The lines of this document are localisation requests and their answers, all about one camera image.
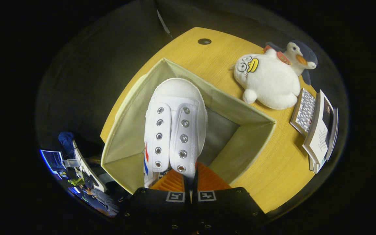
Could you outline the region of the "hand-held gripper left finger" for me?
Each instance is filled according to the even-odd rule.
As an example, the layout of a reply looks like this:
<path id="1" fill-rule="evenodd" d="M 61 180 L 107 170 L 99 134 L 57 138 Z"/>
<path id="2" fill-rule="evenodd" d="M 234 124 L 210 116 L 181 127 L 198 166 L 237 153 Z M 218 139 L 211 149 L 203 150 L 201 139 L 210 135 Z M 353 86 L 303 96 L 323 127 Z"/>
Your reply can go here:
<path id="1" fill-rule="evenodd" d="M 121 207 L 119 235 L 191 235 L 189 184 L 170 170 L 151 188 L 141 187 Z"/>

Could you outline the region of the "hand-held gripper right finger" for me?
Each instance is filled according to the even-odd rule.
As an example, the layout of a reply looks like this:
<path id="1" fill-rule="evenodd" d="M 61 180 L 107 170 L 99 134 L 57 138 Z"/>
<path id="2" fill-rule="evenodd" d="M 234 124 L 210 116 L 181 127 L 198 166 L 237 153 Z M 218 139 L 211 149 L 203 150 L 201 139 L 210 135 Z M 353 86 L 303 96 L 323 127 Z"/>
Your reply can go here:
<path id="1" fill-rule="evenodd" d="M 205 164 L 196 164 L 192 193 L 196 235 L 257 235 L 268 216 L 243 187 L 231 187 Z"/>

